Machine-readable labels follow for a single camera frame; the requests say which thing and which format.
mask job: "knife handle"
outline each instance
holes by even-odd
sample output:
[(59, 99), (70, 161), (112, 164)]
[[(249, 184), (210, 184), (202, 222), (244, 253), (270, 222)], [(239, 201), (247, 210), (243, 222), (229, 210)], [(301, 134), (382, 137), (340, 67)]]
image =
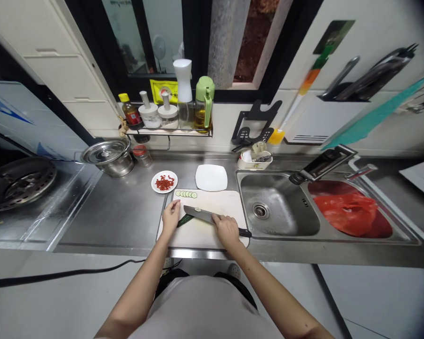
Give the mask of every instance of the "knife handle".
[(253, 234), (244, 228), (239, 228), (239, 236), (245, 237), (245, 238), (251, 238)]

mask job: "white shirt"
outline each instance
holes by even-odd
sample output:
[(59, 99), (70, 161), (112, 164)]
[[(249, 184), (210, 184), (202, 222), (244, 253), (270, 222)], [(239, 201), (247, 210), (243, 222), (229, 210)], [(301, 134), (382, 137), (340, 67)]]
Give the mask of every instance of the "white shirt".
[(228, 280), (204, 275), (176, 278), (154, 301), (129, 339), (281, 338)]

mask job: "plate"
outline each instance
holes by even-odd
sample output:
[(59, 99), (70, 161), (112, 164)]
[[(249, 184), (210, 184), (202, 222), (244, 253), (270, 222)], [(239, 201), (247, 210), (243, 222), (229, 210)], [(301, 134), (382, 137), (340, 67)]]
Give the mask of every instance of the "plate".
[[(160, 189), (157, 188), (157, 185), (155, 184), (157, 180), (160, 179), (160, 176), (165, 176), (165, 179), (169, 179), (168, 176), (170, 176), (171, 178), (174, 178), (174, 185), (170, 187), (170, 189), (166, 190), (166, 191), (161, 191)], [(156, 191), (157, 193), (161, 193), (161, 194), (165, 194), (165, 193), (169, 193), (171, 192), (173, 189), (176, 188), (178, 184), (178, 176), (171, 171), (162, 171), (162, 172), (158, 172), (156, 175), (154, 175), (154, 177), (152, 178), (151, 181), (151, 187), (154, 191)]]
[(199, 165), (195, 174), (196, 187), (208, 192), (224, 191), (228, 187), (228, 175), (223, 166)]

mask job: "red chili pepper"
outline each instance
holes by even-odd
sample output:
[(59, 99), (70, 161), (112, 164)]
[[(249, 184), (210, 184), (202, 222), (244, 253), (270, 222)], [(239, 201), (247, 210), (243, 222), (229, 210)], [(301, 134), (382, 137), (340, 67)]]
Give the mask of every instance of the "red chili pepper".
[(157, 181), (155, 182), (157, 188), (161, 191), (167, 191), (170, 189), (170, 187), (172, 187), (174, 185), (174, 179), (171, 178), (170, 176), (168, 176), (168, 178), (170, 178), (170, 180), (165, 179), (166, 176), (161, 175), (160, 179), (157, 179)]

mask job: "sink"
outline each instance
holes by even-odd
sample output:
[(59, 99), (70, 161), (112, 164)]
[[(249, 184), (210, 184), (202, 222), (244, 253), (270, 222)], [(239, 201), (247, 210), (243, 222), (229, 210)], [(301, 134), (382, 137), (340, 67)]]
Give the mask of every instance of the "sink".
[(281, 174), (247, 175), (240, 181), (248, 227), (254, 238), (310, 236), (320, 221), (300, 186)]
[[(405, 222), (361, 178), (350, 182), (348, 173), (331, 172), (322, 180), (294, 185), (294, 171), (236, 172), (248, 229), (255, 239), (420, 245)], [(374, 223), (389, 230), (382, 236), (355, 237), (334, 228), (314, 202), (317, 195), (359, 192), (374, 199)]]

